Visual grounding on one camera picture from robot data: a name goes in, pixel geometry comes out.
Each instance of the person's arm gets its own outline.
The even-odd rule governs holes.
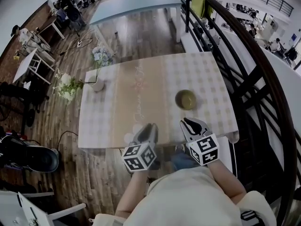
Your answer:
[[[138,203],[144,198],[148,174],[148,170],[134,172],[117,206],[116,216],[128,218]]]
[[[241,182],[220,161],[216,160],[208,164],[208,168],[224,193],[235,203],[246,195],[246,190]]]

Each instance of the green towel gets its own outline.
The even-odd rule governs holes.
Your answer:
[[[192,10],[196,13],[199,17],[205,16],[205,0],[192,0],[191,3]],[[208,6],[208,15],[211,16],[213,13],[213,8],[211,6]]]

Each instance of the shoe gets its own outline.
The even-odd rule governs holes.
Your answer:
[[[182,150],[182,151],[185,153],[185,151],[186,151],[185,145],[184,145],[184,144],[181,144],[181,145],[175,145],[174,151],[177,151],[177,150]]]

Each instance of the jeans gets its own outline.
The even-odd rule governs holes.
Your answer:
[[[171,162],[174,165],[175,171],[200,166],[191,156],[185,154],[181,149],[177,149],[174,152],[174,155],[171,157]]]

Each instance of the black and white marker cube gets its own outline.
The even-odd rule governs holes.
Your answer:
[[[156,159],[154,145],[142,143],[128,146],[122,154],[122,161],[130,172],[147,170]]]
[[[203,137],[196,141],[186,144],[189,148],[190,155],[201,166],[213,162],[219,158],[219,144],[215,134]]]

